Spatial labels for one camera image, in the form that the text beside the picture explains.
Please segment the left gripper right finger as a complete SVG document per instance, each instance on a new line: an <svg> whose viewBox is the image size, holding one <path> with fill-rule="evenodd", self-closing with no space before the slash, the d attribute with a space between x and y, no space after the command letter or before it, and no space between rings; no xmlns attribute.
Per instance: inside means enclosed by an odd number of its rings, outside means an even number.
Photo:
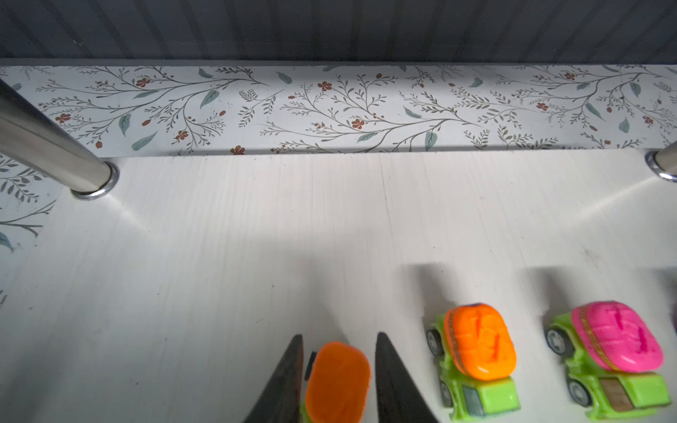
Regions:
<svg viewBox="0 0 677 423"><path fill-rule="evenodd" d="M384 332L377 335L375 365L379 422L438 422Z"/></svg>

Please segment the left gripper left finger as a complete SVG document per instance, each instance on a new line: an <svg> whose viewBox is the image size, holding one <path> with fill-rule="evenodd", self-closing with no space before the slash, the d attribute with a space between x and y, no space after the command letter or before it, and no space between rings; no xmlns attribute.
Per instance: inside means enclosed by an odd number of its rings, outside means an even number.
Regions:
<svg viewBox="0 0 677 423"><path fill-rule="evenodd" d="M266 387L244 422L300 422L303 364L303 336L297 334L292 337Z"/></svg>

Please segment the orange mixer green truck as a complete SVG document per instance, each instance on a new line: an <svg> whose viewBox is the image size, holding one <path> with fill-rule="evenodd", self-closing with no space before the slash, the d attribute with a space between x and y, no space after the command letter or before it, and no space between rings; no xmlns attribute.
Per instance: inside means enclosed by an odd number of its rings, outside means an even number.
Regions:
<svg viewBox="0 0 677 423"><path fill-rule="evenodd" d="M370 362L361 350L339 341L324 345L309 362L300 421L362 421L370 381Z"/></svg>
<svg viewBox="0 0 677 423"><path fill-rule="evenodd" d="M502 315L484 303L457 306L426 330L443 407L453 422L480 422L521 409L511 375L517 353Z"/></svg>

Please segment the pink mixer green truck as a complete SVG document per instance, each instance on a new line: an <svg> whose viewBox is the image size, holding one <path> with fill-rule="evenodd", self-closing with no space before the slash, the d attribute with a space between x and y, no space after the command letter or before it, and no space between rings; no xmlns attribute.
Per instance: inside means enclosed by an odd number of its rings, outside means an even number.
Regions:
<svg viewBox="0 0 677 423"><path fill-rule="evenodd" d="M545 331L566 366L572 400L590 421L636 419L671 405L663 350L645 321L618 301L594 301L557 315Z"/></svg>

